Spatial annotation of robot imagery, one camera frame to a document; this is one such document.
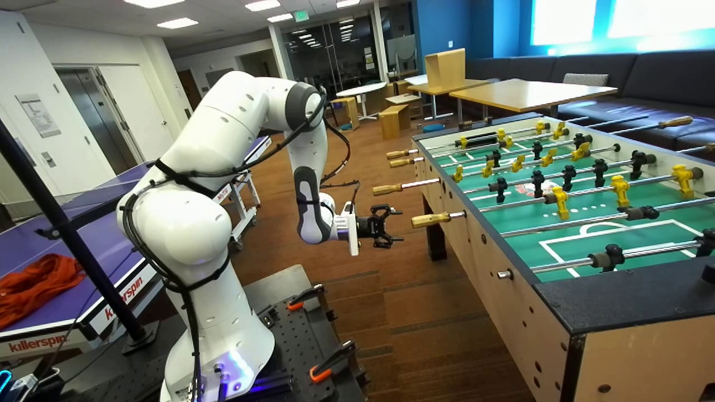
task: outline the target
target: ceiling light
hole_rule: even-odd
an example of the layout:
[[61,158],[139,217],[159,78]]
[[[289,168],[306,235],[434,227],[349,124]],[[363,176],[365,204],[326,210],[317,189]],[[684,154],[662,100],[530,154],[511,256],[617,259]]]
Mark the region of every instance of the ceiling light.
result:
[[144,8],[144,10],[159,10],[159,8],[170,8],[183,0],[126,0],[130,5]]
[[344,8],[353,8],[353,5],[357,5],[360,0],[339,0],[339,2],[336,2],[336,8],[338,10],[344,10]]
[[174,20],[159,23],[156,27],[160,27],[160,29],[183,29],[183,27],[193,27],[193,24],[199,24],[199,23],[193,20],[193,18],[174,18]]
[[293,14],[279,14],[279,17],[269,18],[269,23],[282,23],[282,20],[293,20]]
[[282,8],[277,0],[258,0],[258,2],[247,2],[246,10],[251,12],[266,12],[266,10],[275,10]]

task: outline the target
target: green playing field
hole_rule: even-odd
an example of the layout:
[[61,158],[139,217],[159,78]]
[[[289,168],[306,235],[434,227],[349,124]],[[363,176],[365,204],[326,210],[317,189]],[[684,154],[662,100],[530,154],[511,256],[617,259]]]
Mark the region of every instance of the green playing field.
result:
[[[585,259],[588,256],[605,253],[605,246],[615,244],[621,250],[660,250],[672,244],[693,242],[701,231],[712,223],[715,208],[711,204],[700,204],[690,208],[664,210],[660,219],[609,219],[592,222],[583,227],[567,227],[557,231],[514,235],[518,231],[530,231],[538,227],[552,227],[570,219],[589,219],[618,214],[617,195],[612,191],[612,174],[624,174],[627,179],[631,153],[615,153],[617,137],[598,139],[592,143],[589,156],[573,158],[575,134],[570,139],[526,139],[514,147],[481,145],[469,150],[456,150],[452,143],[440,143],[431,150],[434,163],[443,171],[443,176],[454,176],[461,168],[463,179],[458,189],[469,199],[469,204],[483,212],[483,217],[498,231],[509,232],[507,244],[516,256],[537,273],[541,281],[558,281],[573,277],[602,276],[604,271],[589,268],[589,265],[552,268],[555,265]],[[535,158],[535,143],[541,143],[545,150],[555,150],[555,162],[541,165]],[[500,168],[491,173],[484,171],[487,156],[498,153]],[[514,162],[523,156],[523,168],[511,171]],[[605,185],[596,191],[592,165],[596,158],[605,158],[609,171],[605,173]],[[573,165],[578,174],[573,181],[567,204],[561,205],[567,212],[567,219],[557,214],[557,204],[545,204],[535,199],[531,174],[538,171],[545,176],[544,191],[549,193],[555,185],[563,185],[563,171]],[[502,193],[506,201],[500,204],[497,193],[489,193],[489,185],[497,179],[507,181]],[[671,205],[684,201],[680,185],[671,179],[671,173],[650,173],[641,179],[627,179],[627,205]],[[647,268],[666,262],[693,259],[695,249],[654,253],[647,257],[631,257],[617,271]]]

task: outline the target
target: red cloth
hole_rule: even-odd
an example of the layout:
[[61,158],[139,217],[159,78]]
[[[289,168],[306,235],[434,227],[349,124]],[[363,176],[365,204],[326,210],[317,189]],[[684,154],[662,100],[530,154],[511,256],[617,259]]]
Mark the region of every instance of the red cloth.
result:
[[44,256],[22,271],[0,277],[0,329],[31,316],[82,279],[81,265],[65,256]]

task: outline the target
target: ceiling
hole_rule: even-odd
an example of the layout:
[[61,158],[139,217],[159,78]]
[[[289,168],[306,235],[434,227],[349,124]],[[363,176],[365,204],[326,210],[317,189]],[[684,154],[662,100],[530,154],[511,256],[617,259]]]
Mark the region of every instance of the ceiling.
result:
[[[159,37],[165,39],[167,49],[176,53],[193,53],[202,49],[246,42],[251,39],[269,37],[269,17],[309,12],[312,23],[326,14],[347,17],[353,10],[338,10],[338,0],[279,0],[279,10],[252,14],[244,5],[251,0],[183,0],[164,10],[141,10],[123,0],[0,0],[0,10],[17,12],[30,23],[61,24],[90,31],[121,34],[121,37]],[[187,29],[159,29],[156,24],[170,18],[195,18],[199,24]],[[294,23],[282,23],[285,29],[297,29]]]

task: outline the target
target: window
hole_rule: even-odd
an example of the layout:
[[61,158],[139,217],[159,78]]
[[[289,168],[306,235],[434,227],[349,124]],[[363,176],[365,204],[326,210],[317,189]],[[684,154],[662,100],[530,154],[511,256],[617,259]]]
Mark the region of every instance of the window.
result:
[[530,0],[528,53],[715,47],[715,0]]
[[700,29],[715,29],[715,0],[617,0],[607,37],[672,37]]
[[596,0],[535,0],[531,45],[592,40]]

